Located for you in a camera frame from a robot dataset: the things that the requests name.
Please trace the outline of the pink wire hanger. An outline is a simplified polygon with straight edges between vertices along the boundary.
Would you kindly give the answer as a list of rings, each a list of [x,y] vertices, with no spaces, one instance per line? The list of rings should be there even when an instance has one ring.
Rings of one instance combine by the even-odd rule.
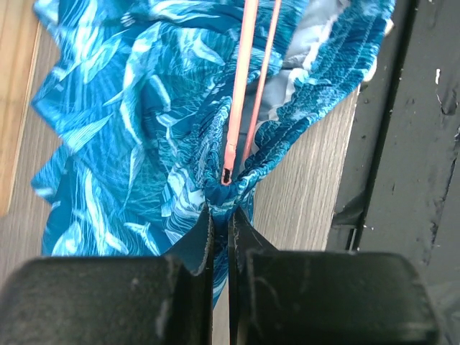
[[[275,38],[277,21],[280,14],[281,5],[281,0],[276,0],[272,11],[270,29],[267,37],[267,44],[264,51],[264,59],[262,61],[256,97],[254,100],[254,106],[252,110],[252,116],[249,123],[246,142],[244,145],[244,159],[248,158],[252,146],[252,139],[254,137],[255,126],[257,123],[259,108],[262,101],[262,94],[270,63],[272,46]],[[254,30],[258,6],[258,1],[246,1],[244,5],[244,15],[241,24],[239,51],[234,79],[233,102],[231,105],[229,115],[228,132],[226,136],[226,145],[224,151],[224,165],[221,175],[222,185],[229,185],[231,183],[231,176],[234,169],[239,139],[239,130],[242,120],[242,110],[244,106],[244,95],[247,88],[247,77],[252,54],[252,43],[254,39]]]

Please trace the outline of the blue patterned shorts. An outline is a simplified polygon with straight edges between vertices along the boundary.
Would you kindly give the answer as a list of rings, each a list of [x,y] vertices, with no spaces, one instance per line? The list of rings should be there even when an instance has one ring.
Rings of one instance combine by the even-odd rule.
[[[159,256],[219,225],[373,69],[393,1],[284,1],[248,159],[221,184],[243,1],[36,1],[60,59],[32,100],[61,139],[32,187],[45,256]]]

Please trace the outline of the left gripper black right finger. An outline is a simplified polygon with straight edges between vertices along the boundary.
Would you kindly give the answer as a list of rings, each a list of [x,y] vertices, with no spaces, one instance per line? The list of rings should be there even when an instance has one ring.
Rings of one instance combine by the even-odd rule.
[[[238,210],[228,225],[232,344],[437,344],[420,275],[384,252],[276,249]]]

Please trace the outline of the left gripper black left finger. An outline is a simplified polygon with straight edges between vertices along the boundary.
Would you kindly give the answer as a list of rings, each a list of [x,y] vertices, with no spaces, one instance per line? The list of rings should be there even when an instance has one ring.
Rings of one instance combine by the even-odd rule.
[[[1,291],[3,344],[210,344],[208,209],[159,257],[48,257]]]

